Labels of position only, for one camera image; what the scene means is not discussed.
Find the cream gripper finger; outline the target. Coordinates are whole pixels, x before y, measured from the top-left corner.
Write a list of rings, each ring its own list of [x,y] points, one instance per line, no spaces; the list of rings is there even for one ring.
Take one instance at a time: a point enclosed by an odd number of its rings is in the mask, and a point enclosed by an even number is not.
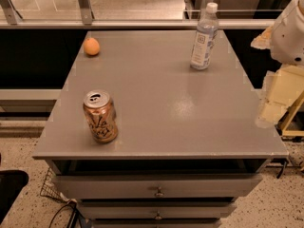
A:
[[[256,49],[271,49],[273,26],[267,27],[252,42],[251,47]]]
[[[276,72],[268,71],[261,89],[256,125],[268,128],[277,124],[303,92],[304,66],[283,64]]]

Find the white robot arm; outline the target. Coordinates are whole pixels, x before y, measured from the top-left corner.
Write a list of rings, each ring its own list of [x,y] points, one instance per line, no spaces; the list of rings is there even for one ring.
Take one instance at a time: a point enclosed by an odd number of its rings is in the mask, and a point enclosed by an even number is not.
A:
[[[304,92],[304,0],[292,0],[251,47],[268,48],[281,63],[276,72],[266,73],[260,91],[256,125],[266,128],[277,124]]]

